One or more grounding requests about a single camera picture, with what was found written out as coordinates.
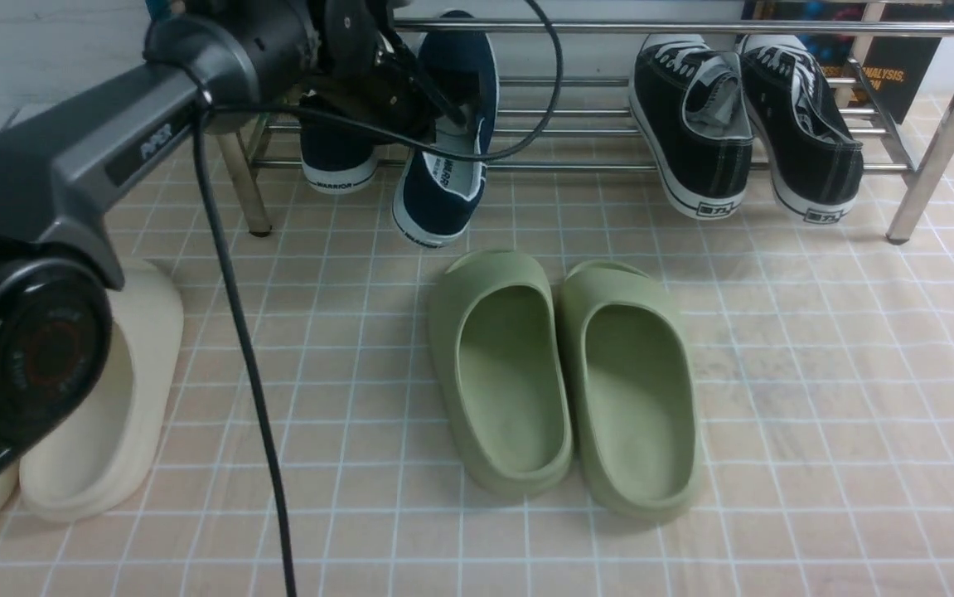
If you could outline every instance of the shoelace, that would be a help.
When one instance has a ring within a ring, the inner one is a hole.
[[[790,46],[776,46],[764,52],[760,63],[780,76],[789,76],[790,64],[782,59],[784,56],[794,58],[794,72],[800,75],[802,91],[811,97],[811,92],[815,89],[815,69],[818,67],[807,52]]]
[[[669,44],[660,46],[654,54],[654,60],[677,75],[693,76],[697,72],[697,65],[686,64],[684,58],[691,54],[708,52],[707,46],[696,45],[692,41],[671,41]]]
[[[807,132],[815,133],[815,126],[811,121],[811,111],[814,109],[813,102],[815,99],[815,69],[819,67],[809,53],[799,48],[790,48],[790,46],[768,48],[760,56],[760,63],[785,78],[785,76],[790,76],[791,72],[790,64],[782,59],[784,56],[792,58],[792,65],[794,66],[792,72],[798,75],[797,79],[800,82],[800,94],[794,98],[794,110],[797,114],[798,123]],[[834,140],[833,135],[828,133],[819,136],[819,138]]]

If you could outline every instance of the black cable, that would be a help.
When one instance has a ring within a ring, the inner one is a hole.
[[[506,148],[506,150],[493,152],[489,154],[462,154],[442,150],[431,146],[431,144],[421,143],[416,139],[393,133],[388,129],[379,128],[373,124],[363,124],[351,118],[329,114],[316,109],[305,109],[301,106],[282,106],[279,104],[238,104],[226,106],[207,106],[200,110],[196,117],[195,126],[193,126],[193,167],[196,168],[196,185],[200,188],[201,200],[204,202],[204,211],[207,212],[208,227],[211,228],[211,238],[215,242],[215,252],[219,257],[219,265],[222,268],[223,285],[226,287],[226,297],[230,302],[230,313],[234,317],[234,325],[237,328],[237,337],[241,345],[241,354],[245,359],[245,369],[249,374],[249,385],[252,386],[252,401],[256,409],[256,419],[259,422],[259,434],[264,442],[264,453],[267,456],[267,468],[271,475],[271,487],[274,493],[274,506],[277,511],[278,537],[281,544],[281,564],[284,571],[284,592],[286,597],[298,597],[296,592],[296,574],[293,568],[292,560],[292,533],[288,524],[288,505],[286,503],[286,494],[284,494],[284,483],[281,480],[281,465],[277,458],[277,450],[274,446],[274,434],[269,422],[269,413],[267,411],[267,397],[264,396],[264,383],[259,376],[259,366],[256,361],[256,352],[252,345],[252,335],[249,333],[248,322],[245,321],[245,311],[241,306],[241,296],[237,287],[237,275],[234,272],[233,260],[230,259],[230,247],[226,244],[225,233],[223,231],[222,219],[219,216],[219,209],[215,206],[215,194],[211,190],[211,177],[207,171],[207,151],[204,144],[204,128],[207,121],[214,114],[293,114],[293,116],[303,116],[312,120],[336,124],[344,129],[350,129],[352,132],[365,133],[370,135],[388,138],[402,144],[402,146],[412,148],[413,150],[423,151],[439,158],[454,159],[458,162],[492,162],[492,160],[509,158],[517,154],[523,148],[529,147],[540,133],[544,131],[546,125],[550,123],[554,116],[554,109],[557,107],[557,100],[561,94],[561,83],[564,79],[564,57],[561,54],[561,40],[557,36],[553,23],[550,22],[546,12],[536,2],[536,0],[525,0],[525,3],[532,7],[537,17],[544,24],[546,33],[550,35],[554,46],[555,75],[554,88],[551,91],[550,101],[546,105],[546,112],[540,119],[540,122],[532,129],[525,138],[518,141],[515,146]],[[146,31],[151,33],[152,24]]]
[[[222,282],[226,287],[226,297],[230,301],[230,312],[234,314],[234,325],[241,344],[241,354],[245,356],[245,369],[249,371],[252,401],[256,407],[256,419],[259,420],[259,434],[264,440],[267,468],[271,473],[271,485],[274,490],[274,506],[277,509],[281,563],[284,567],[284,593],[287,597],[296,597],[296,574],[292,567],[292,536],[288,531],[288,506],[284,496],[284,483],[281,481],[281,465],[278,463],[277,450],[274,447],[271,419],[267,412],[264,383],[259,378],[259,366],[256,363],[256,352],[252,348],[252,336],[249,335],[249,325],[245,321],[245,311],[241,309],[241,295],[237,289],[237,276],[234,275],[234,262],[230,260],[230,247],[226,244],[222,219],[219,217],[219,209],[215,207],[215,196],[211,191],[211,178],[208,177],[204,126],[209,116],[211,113],[202,110],[200,116],[196,118],[196,126],[193,126],[193,166],[196,168],[196,185],[201,189],[201,199],[204,201],[204,211],[207,211],[211,238],[215,242],[215,252],[219,255]]]
[[[228,104],[211,106],[211,112],[217,114],[290,114],[290,116],[298,118],[310,118],[311,120],[320,121],[323,124],[335,124],[353,133],[387,138],[395,141],[395,143],[401,144],[401,146],[412,148],[412,150],[435,155],[438,156],[438,158],[453,159],[455,162],[495,162],[497,159],[509,158],[511,155],[515,155],[525,150],[526,147],[529,147],[530,144],[540,136],[540,133],[544,132],[546,125],[550,124],[551,118],[554,117],[554,110],[557,109],[557,100],[561,95],[561,83],[564,82],[564,57],[561,55],[561,39],[557,36],[554,23],[551,22],[550,17],[546,16],[546,12],[542,10],[542,7],[540,7],[536,0],[525,0],[525,3],[529,5],[529,7],[532,7],[532,11],[537,17],[540,17],[540,22],[542,26],[544,26],[546,34],[550,35],[551,42],[554,45],[554,88],[551,91],[550,101],[546,103],[546,112],[542,114],[540,122],[535,125],[532,132],[528,133],[525,138],[518,141],[513,147],[487,154],[455,153],[432,146],[432,144],[421,143],[421,141],[417,139],[411,139],[408,136],[400,135],[400,133],[394,133],[375,124],[366,124],[366,122],[352,120],[346,116],[329,114],[328,112],[322,112],[320,109],[309,109],[309,107],[303,106],[265,103]]]

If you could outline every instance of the white wall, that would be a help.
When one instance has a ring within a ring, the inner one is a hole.
[[[942,39],[942,44],[930,63],[927,78],[923,80],[920,92],[950,94],[954,90],[954,38]]]
[[[734,20],[741,2],[662,0],[544,0],[553,18],[665,18]],[[417,0],[400,15],[433,15],[461,7],[477,15],[528,17],[521,0]],[[30,103],[56,102],[85,90],[139,61],[148,22],[143,0],[0,0],[0,113]],[[568,71],[624,75],[639,36],[567,36]],[[507,73],[549,75],[550,45],[544,35],[496,36],[500,67]],[[954,41],[935,58],[925,90],[954,87]]]

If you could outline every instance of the green slide sandal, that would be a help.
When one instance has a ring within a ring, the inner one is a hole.
[[[700,436],[681,317],[629,265],[588,261],[561,286],[561,354],[591,495],[667,522],[697,493]]]
[[[572,430],[540,264],[513,250],[455,261],[429,296],[429,344],[469,476],[501,498],[559,483]]]

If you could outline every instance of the shoe rack leg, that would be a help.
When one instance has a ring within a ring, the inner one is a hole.
[[[242,214],[245,214],[245,222],[249,224],[249,233],[257,237],[271,234],[271,220],[267,216],[267,208],[264,207],[264,198],[256,185],[256,177],[249,167],[249,160],[245,159],[241,133],[219,135],[215,139],[219,141],[222,160],[226,163],[226,171],[230,173],[230,180],[234,183],[237,202],[241,205]]]
[[[860,20],[863,20],[863,22],[879,22],[879,20],[882,20],[882,12],[885,12],[885,4],[867,4],[867,7],[864,7],[863,18]],[[861,66],[867,61],[867,53],[870,52],[872,41],[874,41],[874,38],[870,35],[858,35],[853,38],[851,54]],[[837,90],[836,95],[834,95],[837,107],[847,107],[849,105],[849,102],[852,101],[852,91],[852,87],[841,87],[840,90]]]
[[[889,224],[886,238],[894,245],[903,245],[912,238],[915,226],[923,218],[923,212],[930,203],[930,197],[942,180],[944,170],[954,155],[954,95],[944,110],[942,121],[932,136],[930,146],[923,155],[918,169],[908,180],[908,191],[897,208],[897,215]]]

